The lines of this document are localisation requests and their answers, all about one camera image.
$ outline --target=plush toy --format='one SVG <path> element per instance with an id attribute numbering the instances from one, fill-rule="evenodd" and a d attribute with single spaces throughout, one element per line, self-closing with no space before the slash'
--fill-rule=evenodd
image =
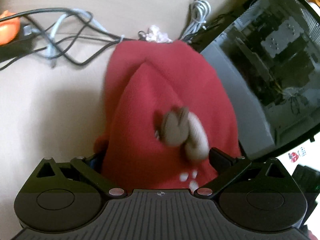
<path id="1" fill-rule="evenodd" d="M 124 41 L 105 79 L 101 174 L 128 191 L 190 188 L 215 177 L 211 147 L 240 155 L 236 117 L 206 60 L 182 41 Z"/>

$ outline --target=orange object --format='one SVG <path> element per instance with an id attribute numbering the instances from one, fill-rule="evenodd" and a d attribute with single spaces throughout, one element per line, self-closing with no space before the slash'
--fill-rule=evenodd
<path id="1" fill-rule="evenodd" d="M 11 13 L 7 10 L 0 15 L 0 18 L 11 16 L 13 14 L 14 13 Z M 18 17 L 0 22 L 0 45 L 4 45 L 12 41 L 17 36 L 19 30 L 20 19 Z"/>
<path id="2" fill-rule="evenodd" d="M 320 0 L 310 0 L 310 2 L 313 2 L 320 7 Z"/>

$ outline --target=round pad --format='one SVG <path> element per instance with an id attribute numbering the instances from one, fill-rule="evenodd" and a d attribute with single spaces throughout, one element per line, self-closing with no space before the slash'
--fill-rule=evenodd
<path id="1" fill-rule="evenodd" d="M 64 189 L 50 189 L 41 193 L 37 202 L 38 205 L 48 210 L 60 210 L 70 206 L 75 200 L 72 192 Z"/>
<path id="2" fill-rule="evenodd" d="M 282 206 L 283 196 L 271 189 L 256 189 L 247 194 L 250 205 L 261 210 L 272 210 Z"/>
<path id="3" fill-rule="evenodd" d="M 68 179 L 62 183 L 55 176 L 26 183 L 14 201 L 19 220 L 44 232 L 78 228 L 92 220 L 100 208 L 101 196 L 95 188 Z"/>
<path id="4" fill-rule="evenodd" d="M 301 192 L 283 192 L 280 180 L 272 178 L 268 184 L 250 180 L 229 186 L 219 198 L 223 213 L 254 231 L 275 232 L 296 225 L 305 214 L 306 200 Z"/>

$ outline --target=red fabric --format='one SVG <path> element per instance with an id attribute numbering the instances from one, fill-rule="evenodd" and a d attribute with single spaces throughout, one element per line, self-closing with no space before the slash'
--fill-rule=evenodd
<path id="1" fill-rule="evenodd" d="M 125 41 L 110 59 L 105 80 L 107 124 L 95 152 L 108 146 L 102 174 L 128 191 L 134 188 L 189 188 L 217 177 L 208 160 L 193 166 L 183 147 L 155 138 L 162 116 L 188 106 L 200 119 L 210 147 L 240 155 L 233 107 L 215 70 L 181 41 L 171 44 Z M 180 181 L 187 172 L 189 179 Z"/>
<path id="2" fill-rule="evenodd" d="M 316 238 L 316 236 L 311 231 L 309 231 L 309 238 L 310 240 L 318 240 L 318 238 Z"/>

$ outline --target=metal screw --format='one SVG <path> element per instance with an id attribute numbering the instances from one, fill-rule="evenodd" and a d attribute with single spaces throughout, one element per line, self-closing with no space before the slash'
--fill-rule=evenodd
<path id="1" fill-rule="evenodd" d="M 212 189 L 209 189 L 207 187 L 198 188 L 197 192 L 199 195 L 202 196 L 210 196 L 212 194 Z"/>
<path id="2" fill-rule="evenodd" d="M 124 194 L 124 190 L 122 188 L 115 187 L 109 190 L 109 194 L 112 196 L 121 196 Z"/>

